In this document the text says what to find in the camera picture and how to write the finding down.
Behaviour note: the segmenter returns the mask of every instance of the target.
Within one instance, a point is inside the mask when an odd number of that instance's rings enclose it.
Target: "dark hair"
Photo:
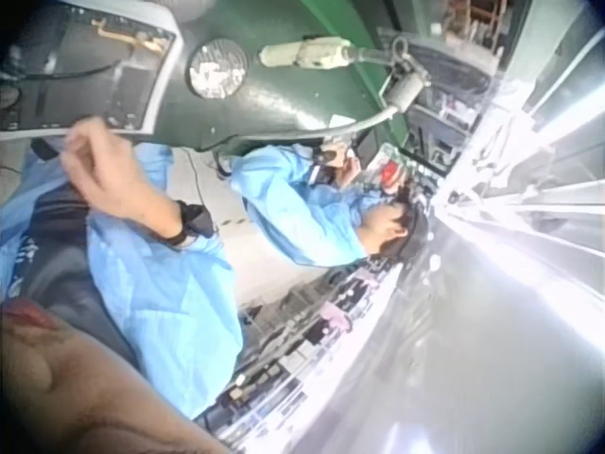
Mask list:
[[[378,257],[386,257],[395,262],[403,262],[415,257],[424,247],[428,235],[428,219],[421,206],[412,203],[409,199],[410,189],[403,186],[393,202],[401,203],[405,207],[404,214],[397,219],[402,228],[407,229],[407,235],[386,241],[380,247]]]

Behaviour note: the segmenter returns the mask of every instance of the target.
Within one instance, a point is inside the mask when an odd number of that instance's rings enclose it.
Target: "sleeve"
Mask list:
[[[294,146],[260,148],[232,166],[231,188],[262,215],[291,245],[285,251],[293,260],[312,259],[310,265],[332,266],[341,252],[330,219],[312,211],[295,183],[301,183],[311,167],[311,148]]]
[[[229,382],[242,335],[234,274],[217,236],[175,251],[98,214],[91,271],[153,387],[189,418]]]

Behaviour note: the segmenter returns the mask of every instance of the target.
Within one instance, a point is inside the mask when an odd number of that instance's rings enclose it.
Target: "circular gauge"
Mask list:
[[[224,99],[237,91],[247,73],[248,61],[241,47],[219,38],[196,50],[186,77],[197,96]]]
[[[9,85],[0,85],[0,111],[10,109],[19,102],[21,90]]]

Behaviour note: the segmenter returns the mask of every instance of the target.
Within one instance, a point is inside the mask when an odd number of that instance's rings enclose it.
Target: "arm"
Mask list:
[[[3,397],[49,452],[229,452],[124,360],[25,299],[2,305]]]
[[[61,161],[101,212],[89,218],[88,250],[106,308],[154,388],[188,417],[196,416],[227,384],[241,349],[233,270],[218,237],[199,237],[175,251],[131,230],[122,219],[164,238],[176,236],[181,211],[149,182],[130,143],[100,121],[74,127]]]
[[[110,133],[102,120],[76,124],[60,159],[71,183],[98,211],[138,222],[164,238],[181,232],[179,205],[147,180],[132,144]]]
[[[307,204],[293,185],[309,167],[310,161],[291,150],[261,148],[233,163],[231,188],[285,238],[290,248],[285,251],[282,244],[280,249],[298,263],[333,266],[353,261],[358,257],[343,258],[348,245],[342,244],[341,232],[335,225],[335,219],[348,216],[348,209],[339,203],[331,203],[330,215],[326,215],[322,207]],[[334,188],[326,186],[312,190],[323,191],[321,196],[326,204],[330,204],[328,199],[340,200]]]

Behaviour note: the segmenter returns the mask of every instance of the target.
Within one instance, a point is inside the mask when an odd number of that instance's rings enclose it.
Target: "red object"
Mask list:
[[[391,183],[393,177],[397,174],[399,166],[394,161],[389,161],[386,166],[383,167],[382,172],[380,174],[380,180],[382,184]]]
[[[57,325],[48,314],[27,298],[19,297],[7,300],[2,304],[0,310],[2,311],[2,316],[7,317],[13,323],[52,331],[57,329]]]

